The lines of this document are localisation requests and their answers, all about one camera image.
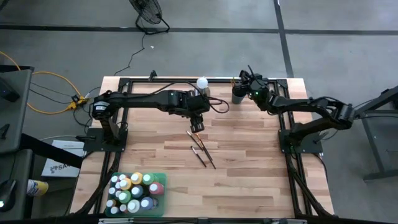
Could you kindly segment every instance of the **electric fan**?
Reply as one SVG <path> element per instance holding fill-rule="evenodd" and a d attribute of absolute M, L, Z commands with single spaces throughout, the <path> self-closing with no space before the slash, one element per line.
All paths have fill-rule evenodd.
<path fill-rule="evenodd" d="M 134 9 L 138 12 L 136 19 L 136 26 L 139 30 L 145 32 L 147 35 L 158 34 L 162 32 L 168 32 L 170 26 L 162 18 L 162 10 L 157 0 L 129 0 Z M 138 25 L 139 19 L 143 18 L 150 24 L 159 24 L 163 22 L 166 24 L 167 29 L 162 31 L 148 32 L 145 27 Z"/>

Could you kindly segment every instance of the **green bottle cap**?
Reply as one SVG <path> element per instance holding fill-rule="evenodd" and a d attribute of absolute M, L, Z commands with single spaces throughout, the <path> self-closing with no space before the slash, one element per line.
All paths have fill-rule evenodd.
<path fill-rule="evenodd" d="M 154 174 L 145 174 L 142 178 L 142 181 L 145 185 L 150 185 L 155 181 L 155 175 Z"/>

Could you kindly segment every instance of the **green tray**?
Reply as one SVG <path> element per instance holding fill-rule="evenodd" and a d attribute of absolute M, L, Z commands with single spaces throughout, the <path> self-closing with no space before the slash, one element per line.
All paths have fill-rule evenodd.
<path fill-rule="evenodd" d="M 115 172 L 112 176 L 114 175 L 121 175 L 125 174 L 131 177 L 133 173 L 129 172 Z M 107 217 L 161 217 L 164 214 L 164 209 L 165 209 L 165 202 L 166 202 L 166 185 L 167 185 L 167 178 L 165 173 L 152 173 L 156 177 L 159 178 L 159 182 L 164 186 L 164 194 L 163 195 L 151 195 L 151 197 L 156 198 L 159 205 L 157 208 L 153 210 L 142 210 L 140 209 L 137 213 L 131 214 L 131 213 L 118 213 L 113 215 L 111 213 L 111 208 L 105 208 L 105 215 Z M 113 195 L 108 194 L 108 200 L 119 200 Z"/>

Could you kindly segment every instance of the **bottle cap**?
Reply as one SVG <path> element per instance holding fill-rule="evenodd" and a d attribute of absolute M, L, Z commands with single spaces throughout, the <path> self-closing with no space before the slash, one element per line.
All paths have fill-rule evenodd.
<path fill-rule="evenodd" d="M 149 186 L 149 190 L 150 190 L 150 191 L 157 191 L 157 189 L 158 189 L 158 186 L 157 186 L 156 184 L 151 184 L 151 185 Z"/>
<path fill-rule="evenodd" d="M 120 195 L 119 195 L 119 199 L 120 200 L 125 200 L 126 198 L 127 198 L 127 194 L 124 193 L 124 192 L 121 192 Z"/>
<path fill-rule="evenodd" d="M 116 213 L 118 213 L 119 212 L 119 208 L 118 207 L 112 207 L 111 208 L 111 213 L 112 214 L 116 214 Z"/>
<path fill-rule="evenodd" d="M 107 207 L 112 207 L 114 205 L 114 200 L 108 200 L 107 202 L 106 202 L 106 206 Z"/>
<path fill-rule="evenodd" d="M 136 204 L 133 201 L 128 203 L 129 210 L 134 210 L 136 208 Z"/>
<path fill-rule="evenodd" d="M 126 175 L 122 174 L 119 176 L 119 180 L 122 181 L 124 178 L 126 178 Z"/>
<path fill-rule="evenodd" d="M 120 187 L 126 187 L 127 186 L 127 181 L 122 180 L 120 181 Z"/>
<path fill-rule="evenodd" d="M 127 210 L 127 206 L 126 205 L 120 205 L 119 207 L 121 212 L 125 212 Z"/>
<path fill-rule="evenodd" d="M 138 188 L 138 187 L 133 187 L 133 188 L 131 189 L 131 193 L 132 193 L 133 195 L 138 194 L 138 193 L 139 193 L 139 188 Z"/>
<path fill-rule="evenodd" d="M 144 181 L 150 181 L 150 175 L 145 174 L 144 177 L 142 178 Z"/>
<path fill-rule="evenodd" d="M 149 205 L 149 201 L 148 200 L 145 199 L 145 200 L 141 201 L 141 206 L 142 207 L 148 207 L 148 205 Z"/>
<path fill-rule="evenodd" d="M 137 174 L 133 174 L 133 175 L 131 176 L 131 180 L 132 180 L 132 181 L 137 181 L 137 180 L 139 180 L 139 176 L 138 176 Z"/>
<path fill-rule="evenodd" d="M 121 193 L 122 191 L 121 190 L 118 190 L 118 191 L 116 191 L 116 193 L 114 194 L 117 198 L 119 198 L 119 195 L 120 195 L 120 193 Z"/>
<path fill-rule="evenodd" d="M 116 192 L 116 189 L 114 188 L 114 187 L 111 187 L 110 189 L 109 189 L 109 193 L 110 194 L 114 194 Z"/>
<path fill-rule="evenodd" d="M 118 180 L 119 180 L 119 179 L 118 179 L 117 176 L 113 176 L 113 177 L 111 178 L 112 183 L 116 183 Z"/>

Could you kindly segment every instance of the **yellow cable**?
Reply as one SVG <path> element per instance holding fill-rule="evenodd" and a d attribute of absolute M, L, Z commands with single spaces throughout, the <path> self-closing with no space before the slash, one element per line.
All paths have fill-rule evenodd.
<path fill-rule="evenodd" d="M 6 54 L 5 54 L 4 52 L 2 52 L 2 51 L 0 51 L 0 54 L 4 55 L 6 58 L 8 58 L 8 59 L 18 68 L 19 71 L 21 70 L 21 68 L 18 66 L 18 64 L 17 64 L 10 56 L 6 55 Z M 56 77 L 62 78 L 63 80 L 67 81 L 67 82 L 69 83 L 69 85 L 71 85 L 71 86 L 75 89 L 75 91 L 77 92 L 77 94 L 78 94 L 79 96 L 82 96 L 82 95 L 80 94 L 80 92 L 77 90 L 77 88 L 74 86 L 74 84 L 73 84 L 71 81 L 69 81 L 67 78 L 65 78 L 65 77 L 63 77 L 63 76 L 61 76 L 61 75 L 59 75 L 59 74 L 56 74 L 56 73 L 53 73 L 53 72 L 46 72 L 46 71 L 43 71 L 43 72 L 34 72 L 33 75 L 40 74 L 40 73 L 42 73 L 42 74 L 49 74 L 49 75 L 55 75 Z M 38 109 L 34 108 L 32 105 L 30 105 L 29 103 L 27 103 L 27 105 L 28 105 L 28 107 L 29 107 L 30 109 L 32 109 L 32 110 L 34 110 L 34 111 L 36 111 L 36 112 L 38 112 L 38 113 L 48 114 L 48 115 L 60 114 L 60 113 L 66 112 L 66 111 L 68 111 L 68 110 L 71 109 L 71 106 L 67 106 L 64 110 L 61 110 L 61 111 L 47 112 L 47 111 L 38 110 Z"/>

